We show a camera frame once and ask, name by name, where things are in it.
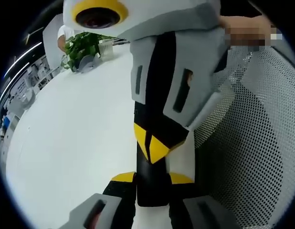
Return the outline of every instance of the ceiling light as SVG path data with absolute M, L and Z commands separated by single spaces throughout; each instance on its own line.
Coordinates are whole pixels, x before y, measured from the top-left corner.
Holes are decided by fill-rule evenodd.
M 39 42 L 38 44 L 34 45 L 33 47 L 31 47 L 30 49 L 28 49 L 27 51 L 25 51 L 11 66 L 10 68 L 6 71 L 6 73 L 4 74 L 3 78 L 7 75 L 7 73 L 9 73 L 9 71 L 15 66 L 15 64 L 20 61 L 26 54 L 28 54 L 29 52 L 31 52 L 33 49 L 35 49 L 37 46 L 41 45 L 42 42 Z

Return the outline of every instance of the white table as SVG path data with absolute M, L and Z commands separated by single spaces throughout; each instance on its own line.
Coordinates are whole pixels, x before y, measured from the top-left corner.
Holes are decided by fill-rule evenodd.
M 58 74 L 17 125 L 6 176 L 36 228 L 60 227 L 112 177 L 136 170 L 129 44 L 114 53 L 119 57 L 88 73 Z M 168 161 L 171 171 L 194 178 L 193 136 Z M 137 207 L 133 228 L 171 228 L 168 207 Z
M 1 143 L 1 153 L 0 153 L 0 166 L 4 174 L 6 169 L 6 161 L 7 161 L 9 146 L 10 146 L 15 128 L 19 122 L 19 118 L 13 113 L 9 113 L 7 117 L 10 120 L 10 124 L 8 129 L 5 132 L 3 142 Z

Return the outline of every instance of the human hand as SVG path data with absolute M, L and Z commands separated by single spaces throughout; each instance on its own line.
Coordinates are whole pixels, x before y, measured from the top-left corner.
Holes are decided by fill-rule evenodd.
M 220 16 L 220 25 L 230 36 L 229 45 L 270 45 L 271 33 L 276 33 L 272 23 L 264 16 Z

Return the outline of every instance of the green leaves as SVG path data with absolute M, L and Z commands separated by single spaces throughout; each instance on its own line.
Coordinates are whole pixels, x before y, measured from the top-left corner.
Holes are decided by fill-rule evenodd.
M 106 37 L 90 32 L 82 32 L 66 40 L 65 49 L 66 54 L 70 59 L 68 61 L 68 65 L 70 66 L 71 70 L 73 71 L 74 67 L 78 67 L 84 56 L 95 56 L 97 53 L 100 53 L 98 46 L 99 40 L 109 38 L 111 37 Z
M 92 56 L 95 56 L 95 46 L 90 46 L 89 47 L 89 54 Z

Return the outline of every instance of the black panel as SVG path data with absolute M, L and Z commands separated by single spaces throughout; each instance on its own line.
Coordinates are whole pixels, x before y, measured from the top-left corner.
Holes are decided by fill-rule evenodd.
M 226 68 L 227 66 L 227 57 L 228 57 L 228 50 L 226 50 L 226 52 L 224 53 L 224 55 L 222 56 L 220 62 L 218 63 L 218 66 L 215 69 L 215 73 L 224 70 L 224 68 Z
M 176 59 L 174 32 L 158 36 L 147 74 L 146 104 L 135 103 L 135 123 L 168 148 L 184 141 L 188 131 L 163 115 Z
M 111 229 L 131 229 L 136 213 L 136 177 L 133 182 L 110 181 L 104 195 L 121 197 L 121 202 L 113 218 Z
M 178 91 L 178 95 L 176 98 L 176 101 L 174 103 L 173 109 L 180 113 L 185 105 L 186 99 L 188 97 L 188 93 L 190 90 L 190 87 L 188 85 L 188 78 L 193 75 L 193 72 L 189 69 L 185 69 L 183 76 L 182 76 L 182 80 L 181 80 L 181 84 L 180 84 L 180 88 Z
M 140 93 L 141 73 L 142 73 L 142 65 L 140 65 L 137 69 L 136 89 L 135 89 L 136 94 Z
M 203 202 L 203 203 L 199 203 L 198 205 L 199 205 L 201 213 L 203 214 L 206 225 L 208 225 L 208 228 L 221 229 L 221 226 L 220 226 L 216 216 L 214 215 L 214 213 L 212 212 L 212 210 L 210 209 L 208 204 Z
M 165 206 L 169 203 L 171 178 L 165 158 L 151 164 L 137 144 L 137 202 L 141 207 Z
M 192 229 L 193 225 L 183 199 L 201 196 L 194 183 L 175 184 L 170 189 L 169 216 L 173 229 Z

